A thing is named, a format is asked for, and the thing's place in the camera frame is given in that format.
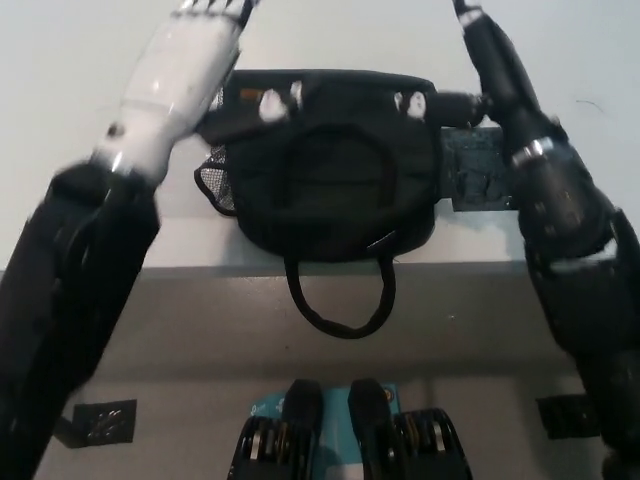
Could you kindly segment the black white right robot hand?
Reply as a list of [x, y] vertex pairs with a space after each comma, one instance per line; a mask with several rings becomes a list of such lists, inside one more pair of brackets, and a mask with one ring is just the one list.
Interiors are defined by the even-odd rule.
[[480, 5], [455, 1], [453, 6], [482, 93], [397, 92], [397, 109], [414, 120], [445, 127], [474, 127], [484, 117], [507, 128], [533, 124], [540, 107], [509, 37]]

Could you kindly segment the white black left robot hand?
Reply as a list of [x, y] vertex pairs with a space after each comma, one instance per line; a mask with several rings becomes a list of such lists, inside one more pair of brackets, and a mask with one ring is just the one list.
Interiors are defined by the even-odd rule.
[[240, 37], [257, 1], [183, 1], [139, 56], [119, 121], [197, 124], [240, 54]]

